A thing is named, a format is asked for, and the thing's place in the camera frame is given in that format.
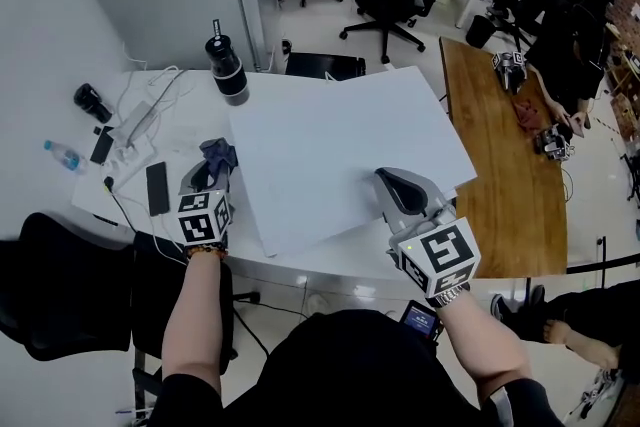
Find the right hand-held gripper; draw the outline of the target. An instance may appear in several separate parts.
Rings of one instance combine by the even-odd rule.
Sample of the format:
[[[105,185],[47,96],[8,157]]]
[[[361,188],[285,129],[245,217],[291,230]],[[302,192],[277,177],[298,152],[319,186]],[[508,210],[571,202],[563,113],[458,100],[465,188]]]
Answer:
[[[475,274],[481,255],[465,218],[431,180],[399,168],[378,168],[374,191],[391,230],[388,254],[427,299],[441,299]]]

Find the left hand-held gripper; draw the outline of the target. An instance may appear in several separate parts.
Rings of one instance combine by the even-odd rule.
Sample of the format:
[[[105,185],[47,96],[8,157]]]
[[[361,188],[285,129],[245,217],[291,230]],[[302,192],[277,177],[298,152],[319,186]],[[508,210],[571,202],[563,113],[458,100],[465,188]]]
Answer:
[[[186,246],[228,245],[227,230],[233,221],[234,209],[227,194],[230,190],[229,169],[220,167],[208,186],[206,160],[196,164],[182,178],[177,218]]]

